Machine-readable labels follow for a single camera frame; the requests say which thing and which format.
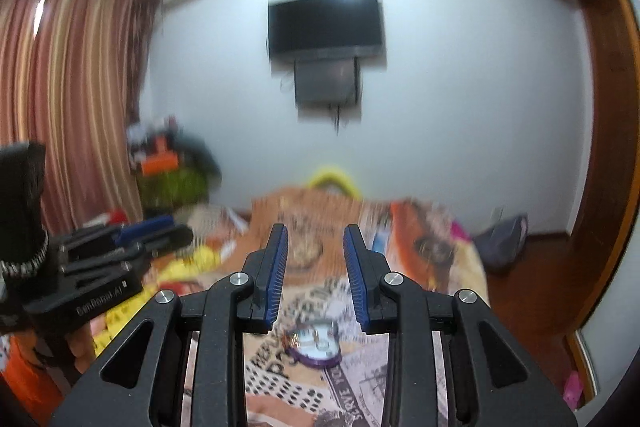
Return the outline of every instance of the patterned bedsheet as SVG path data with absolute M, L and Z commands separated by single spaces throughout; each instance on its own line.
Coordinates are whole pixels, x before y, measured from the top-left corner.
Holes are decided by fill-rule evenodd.
M 386 378 L 387 337 L 360 331 L 346 278 L 342 232 L 358 223 L 367 248 L 385 254 L 390 267 L 424 288 L 453 294 L 466 287 L 487 300 L 486 279 L 473 243 L 442 206 L 414 200 L 356 201 L 306 188 L 283 188 L 252 204 L 248 227 L 233 212 L 197 206 L 182 216 L 196 239 L 189 256 L 164 259 L 148 277 L 147 291 L 94 324 L 104 349 L 150 295 L 169 287 L 179 294 L 208 288 L 239 270 L 246 254 L 266 245 L 271 225 L 289 229 L 289 256 L 278 320 L 266 336 L 245 335 L 248 419 L 273 427 L 379 427 Z M 311 319 L 338 323 L 342 362 L 323 371 L 289 357 L 284 331 Z M 446 425 L 446 385 L 440 336 L 433 334 L 438 369 L 438 411 Z M 198 334 L 194 333 L 183 400 L 190 424 L 191 383 Z

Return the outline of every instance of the blue handle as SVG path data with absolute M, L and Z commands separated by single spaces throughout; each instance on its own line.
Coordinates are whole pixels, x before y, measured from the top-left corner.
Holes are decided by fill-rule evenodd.
M 158 216 L 124 227 L 114 241 L 116 247 L 127 247 L 135 240 L 174 225 L 174 216 Z

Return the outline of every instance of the metal screw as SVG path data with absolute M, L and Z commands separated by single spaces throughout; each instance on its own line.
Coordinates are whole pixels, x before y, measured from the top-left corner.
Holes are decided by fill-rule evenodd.
M 249 280 L 249 276 L 244 272 L 232 273 L 229 276 L 229 282 L 234 286 L 242 286 Z
M 402 277 L 402 274 L 398 272 L 389 272 L 385 275 L 385 282 L 391 286 L 398 286 L 399 284 L 402 284 L 403 281 L 404 277 Z
M 473 304 L 478 300 L 478 295 L 473 290 L 460 290 L 458 299 L 467 304 Z
M 158 293 L 156 293 L 156 302 L 160 304 L 167 304 L 168 302 L 174 300 L 174 297 L 175 293 L 173 293 L 171 290 L 160 290 Z

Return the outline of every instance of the curtain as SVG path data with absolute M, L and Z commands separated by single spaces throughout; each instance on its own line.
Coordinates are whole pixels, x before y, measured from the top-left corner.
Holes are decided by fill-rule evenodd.
M 42 217 L 53 233 L 114 208 L 142 218 L 126 126 L 158 2 L 0 0 L 0 144 L 46 144 Z

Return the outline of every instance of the wall-mounted tv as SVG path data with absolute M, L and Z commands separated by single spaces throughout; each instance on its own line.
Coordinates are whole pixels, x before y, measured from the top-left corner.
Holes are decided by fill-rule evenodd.
M 269 4 L 269 56 L 281 60 L 382 53 L 378 0 L 290 0 Z

